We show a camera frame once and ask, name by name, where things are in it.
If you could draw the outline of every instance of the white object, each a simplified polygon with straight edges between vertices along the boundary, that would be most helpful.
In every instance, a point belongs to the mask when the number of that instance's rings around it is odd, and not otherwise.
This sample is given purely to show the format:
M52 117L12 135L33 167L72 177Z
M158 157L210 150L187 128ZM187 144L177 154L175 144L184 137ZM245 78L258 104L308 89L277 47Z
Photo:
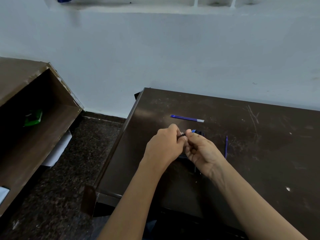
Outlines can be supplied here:
M7 194L9 193L9 189L4 188L4 187L0 187L0 205L3 202L3 200L5 199L5 197L7 196Z
M58 141L56 146L52 149L52 151L49 153L47 158L43 161L42 165L52 167L58 161L64 149L66 149L71 138L72 138L71 132L70 130L68 130L61 137L60 141Z

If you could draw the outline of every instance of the wall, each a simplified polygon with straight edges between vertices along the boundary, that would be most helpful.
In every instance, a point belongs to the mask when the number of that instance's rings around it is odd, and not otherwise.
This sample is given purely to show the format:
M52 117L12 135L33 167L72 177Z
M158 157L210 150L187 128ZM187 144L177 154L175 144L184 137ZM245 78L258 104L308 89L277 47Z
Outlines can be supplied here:
M0 56L50 61L113 116L143 87L320 110L320 1L275 1L199 15L2 0Z

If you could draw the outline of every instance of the dark brown desk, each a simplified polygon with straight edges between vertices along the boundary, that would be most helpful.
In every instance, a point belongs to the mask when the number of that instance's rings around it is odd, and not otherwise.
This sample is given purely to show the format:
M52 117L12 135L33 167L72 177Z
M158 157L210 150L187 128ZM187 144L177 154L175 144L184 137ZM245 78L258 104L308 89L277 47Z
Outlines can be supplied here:
M147 142L171 123L203 131L222 153L228 135L230 164L302 234L320 239L320 112L312 110L145 88L96 182L97 202L117 205ZM242 229L212 183L181 160L163 174L153 203Z

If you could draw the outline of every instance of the green packet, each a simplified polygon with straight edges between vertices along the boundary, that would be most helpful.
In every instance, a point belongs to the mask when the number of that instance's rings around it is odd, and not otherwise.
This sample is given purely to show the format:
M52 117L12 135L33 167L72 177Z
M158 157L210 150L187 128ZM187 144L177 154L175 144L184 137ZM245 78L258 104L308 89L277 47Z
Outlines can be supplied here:
M25 115L24 127L37 125L40 123L42 118L42 109L30 110L28 114Z

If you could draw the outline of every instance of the floor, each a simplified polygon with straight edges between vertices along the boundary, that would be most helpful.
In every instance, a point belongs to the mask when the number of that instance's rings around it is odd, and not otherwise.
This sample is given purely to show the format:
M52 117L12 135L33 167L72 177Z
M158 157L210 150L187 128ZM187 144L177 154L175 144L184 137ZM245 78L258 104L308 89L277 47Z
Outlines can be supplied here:
M106 218L80 211L82 193L94 184L125 119L82 115L71 126L72 139L58 162L41 166L0 218L0 239L96 237Z

